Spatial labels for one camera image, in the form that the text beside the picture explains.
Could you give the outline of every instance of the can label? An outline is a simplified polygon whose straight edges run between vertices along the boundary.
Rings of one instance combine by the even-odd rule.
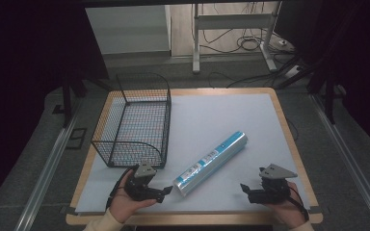
[[[196,162],[193,166],[189,167],[184,173],[176,178],[178,182],[184,184],[185,182],[190,181],[198,172],[200,172],[204,167],[206,167],[216,156],[218,156],[219,152],[217,150],[213,150],[198,162]]]

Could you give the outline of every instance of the sleeve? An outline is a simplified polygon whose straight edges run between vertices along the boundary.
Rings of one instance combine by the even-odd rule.
[[[103,217],[90,221],[84,231],[119,231],[122,226],[107,209]]]
[[[314,229],[312,228],[310,221],[307,221],[297,228],[290,229],[290,231],[314,231]]]

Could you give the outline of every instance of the black wire basket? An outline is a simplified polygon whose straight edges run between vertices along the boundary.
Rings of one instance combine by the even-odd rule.
[[[117,76],[92,137],[107,167],[148,162],[163,168],[167,161],[171,92],[164,77],[153,74]]]

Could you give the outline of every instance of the black cable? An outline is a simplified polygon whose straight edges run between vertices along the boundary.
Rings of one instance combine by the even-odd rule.
[[[242,36],[236,40],[236,43],[238,44],[238,46],[241,46],[246,51],[254,51],[255,49],[257,49],[260,46],[260,44],[257,42],[257,39],[255,38],[255,36],[247,37],[246,36],[246,31],[247,31],[246,29],[243,30]],[[244,44],[246,42],[255,42],[256,46],[254,48],[247,48],[247,47],[244,46]]]
[[[290,196],[286,197],[286,199],[290,203],[294,204],[300,210],[300,213],[303,214],[305,221],[309,220],[308,210],[302,204],[300,204],[299,202],[297,202],[295,199],[291,198]]]
[[[300,203],[303,204],[303,200],[302,200],[302,197],[300,196],[299,192],[297,192],[295,189],[291,188],[290,186],[288,188],[290,188],[290,190],[292,190],[299,197]]]
[[[277,75],[275,75],[275,78],[272,79],[272,84],[270,85],[270,88],[273,89],[275,87],[275,81],[276,81],[276,79],[278,77],[282,76],[282,74],[285,72],[285,70],[287,68],[290,68],[292,65],[294,65],[299,59],[300,59],[300,56],[299,55],[296,55],[292,59],[290,59],[288,62],[286,62],[281,68],[279,68],[278,71],[277,71]],[[269,83],[269,81],[267,81],[266,83],[264,83],[263,84],[263,87],[265,87],[267,85],[267,83]]]
[[[218,10],[216,9],[216,3],[213,4],[213,9],[215,9],[215,12],[219,14]]]
[[[260,81],[260,80],[264,80],[264,79],[267,79],[267,78],[270,78],[274,75],[275,73],[271,73],[271,74],[265,74],[265,75],[258,75],[258,76],[252,76],[252,77],[248,77],[248,78],[245,78],[245,79],[241,79],[241,80],[238,80],[238,81],[235,81],[229,85],[226,86],[226,88],[230,88],[231,86],[235,85],[235,84],[238,84],[238,83],[242,83],[242,82],[246,82],[248,80],[251,80],[251,79],[254,79],[253,81],[249,82],[249,83],[252,83],[252,82],[256,82],[256,81]]]
[[[113,187],[113,189],[111,190],[109,197],[107,198],[106,210],[111,206],[111,203],[113,202],[113,198],[116,196],[117,191],[121,188],[119,186],[119,184],[121,184],[122,178],[124,178],[124,176],[128,173],[128,171],[130,171],[131,169],[136,169],[137,167],[138,167],[138,165],[129,167],[121,175],[121,177],[119,178],[119,180],[117,181],[117,183],[115,184],[115,186]]]
[[[202,32],[203,32],[203,37],[205,38],[205,41],[206,41],[208,44],[210,44],[210,43],[212,43],[212,42],[214,42],[214,41],[216,41],[216,40],[220,39],[222,36],[226,35],[226,34],[227,34],[227,33],[229,33],[230,31],[233,31],[233,29],[229,29],[229,30],[227,30],[226,32],[224,32],[223,34],[221,34],[220,36],[218,36],[217,38],[215,38],[215,39],[213,39],[213,40],[211,40],[211,41],[208,41],[208,39],[206,38],[205,30],[203,30]]]
[[[205,45],[200,45],[200,47],[208,48],[208,49],[214,50],[214,51],[219,52],[219,53],[224,53],[224,54],[226,54],[226,53],[233,53],[233,52],[235,52],[235,51],[238,51],[240,48],[242,48],[241,46],[239,46],[238,48],[236,48],[236,49],[234,49],[234,50],[230,50],[230,51],[221,51],[221,50],[217,50],[217,49],[215,49],[215,48],[213,48],[213,47],[205,46]]]
[[[229,79],[229,80],[231,80],[231,81],[236,81],[235,79],[232,79],[232,78],[230,78],[229,76],[227,76],[227,75],[225,75],[225,74],[223,74],[223,73],[213,71],[213,72],[210,72],[210,73],[208,74],[208,84],[209,84],[209,87],[211,87],[212,89],[214,89],[215,87],[213,87],[213,86],[212,86],[211,81],[210,81],[210,77],[211,77],[212,75],[214,75],[214,74],[222,75],[222,76],[224,76],[226,79]]]

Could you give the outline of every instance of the human hand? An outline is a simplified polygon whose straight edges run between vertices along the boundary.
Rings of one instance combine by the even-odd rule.
[[[128,176],[133,174],[133,170],[129,170],[125,176],[121,179],[119,189],[113,198],[110,205],[110,213],[120,223],[124,223],[128,220],[137,210],[145,207],[149,207],[155,204],[155,199],[148,199],[143,201],[135,201],[125,192],[124,186],[128,179]]]
[[[297,193],[297,186],[292,182],[287,182],[290,187],[290,196],[294,200],[301,202],[300,196]],[[300,212],[299,208],[292,204],[290,201],[285,200],[279,204],[264,204],[271,208],[278,218],[284,222],[290,229],[297,228],[305,223],[304,215]]]

